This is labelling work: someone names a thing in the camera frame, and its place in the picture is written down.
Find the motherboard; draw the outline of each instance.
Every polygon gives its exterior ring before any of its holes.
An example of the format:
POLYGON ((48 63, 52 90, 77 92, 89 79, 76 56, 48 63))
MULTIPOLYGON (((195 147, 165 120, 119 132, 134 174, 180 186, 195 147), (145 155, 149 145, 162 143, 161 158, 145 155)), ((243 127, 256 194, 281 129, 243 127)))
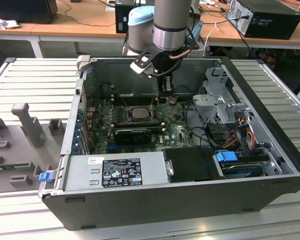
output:
POLYGON ((165 103, 148 100, 94 99, 87 111, 90 154, 156 152, 165 148, 193 147, 185 125, 187 101, 169 96, 165 103))

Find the green circuit board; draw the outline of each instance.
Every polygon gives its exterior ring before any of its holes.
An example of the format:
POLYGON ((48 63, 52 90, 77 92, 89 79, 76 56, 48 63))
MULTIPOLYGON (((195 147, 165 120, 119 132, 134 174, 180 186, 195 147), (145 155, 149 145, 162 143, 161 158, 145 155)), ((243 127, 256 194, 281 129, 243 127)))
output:
POLYGON ((98 101, 93 109, 94 112, 90 113, 89 130, 90 135, 93 136, 91 154, 156 152, 164 148, 193 147, 194 142, 183 121, 187 103, 173 102, 174 104, 171 104, 171 100, 172 97, 168 97, 166 103, 151 106, 121 106, 114 105, 110 100, 98 101), (140 120, 136 120, 130 114, 140 108, 142 108, 142 112, 138 112, 140 120), (164 126, 153 126, 159 123, 164 123, 164 126), (124 124, 131 124, 131 127, 125 127, 126 129, 150 129, 151 142, 142 145, 116 144, 114 136, 124 124))

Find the white cable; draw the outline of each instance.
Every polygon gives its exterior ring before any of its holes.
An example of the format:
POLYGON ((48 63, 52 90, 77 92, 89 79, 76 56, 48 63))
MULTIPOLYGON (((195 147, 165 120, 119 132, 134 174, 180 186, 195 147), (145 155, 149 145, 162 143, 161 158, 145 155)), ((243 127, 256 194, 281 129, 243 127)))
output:
POLYGON ((209 32, 208 36, 206 36, 205 43, 204 43, 204 49, 203 49, 203 56, 206 55, 207 42, 208 42, 208 39, 209 39, 210 34, 211 34, 214 30, 219 30, 219 31, 220 31, 220 28, 217 27, 217 22, 214 23, 214 29, 212 29, 212 30, 209 32))
MULTIPOLYGON (((231 19, 229 19, 227 22, 229 22, 229 21, 231 21, 231 20, 237 20, 237 18, 236 18, 236 17, 231 18, 231 19)), ((214 23, 214 29, 212 29, 212 30, 209 32, 208 36, 206 36, 205 43, 204 43, 204 47, 203 47, 203 56, 206 55, 207 42, 208 42, 208 38, 209 38, 210 34, 211 34, 214 30, 219 30, 219 31, 220 31, 220 28, 217 27, 217 24, 219 24, 219 23, 222 23, 222 22, 216 21, 216 22, 214 23)))

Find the computer tower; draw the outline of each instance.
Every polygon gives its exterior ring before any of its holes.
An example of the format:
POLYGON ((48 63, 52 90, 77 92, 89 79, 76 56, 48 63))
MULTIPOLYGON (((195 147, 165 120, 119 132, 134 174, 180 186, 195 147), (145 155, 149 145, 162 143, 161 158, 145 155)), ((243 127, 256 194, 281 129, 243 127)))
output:
POLYGON ((0 0, 0 19, 50 24, 57 14, 56 0, 0 0))
POLYGON ((232 0, 226 18, 246 38, 288 40, 300 13, 275 0, 232 0))

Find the blue drive bracket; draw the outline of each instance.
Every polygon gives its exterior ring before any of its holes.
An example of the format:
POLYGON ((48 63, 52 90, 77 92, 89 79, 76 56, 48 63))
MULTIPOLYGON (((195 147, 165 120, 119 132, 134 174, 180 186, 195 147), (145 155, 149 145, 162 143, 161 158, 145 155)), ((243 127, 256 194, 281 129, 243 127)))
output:
POLYGON ((56 179, 56 175, 57 175, 57 170, 51 170, 51 171, 46 171, 46 172, 42 172, 39 175, 39 182, 52 182, 53 180, 56 179))
POLYGON ((234 151, 220 151, 216 155, 218 162, 234 162, 238 161, 238 158, 234 151))

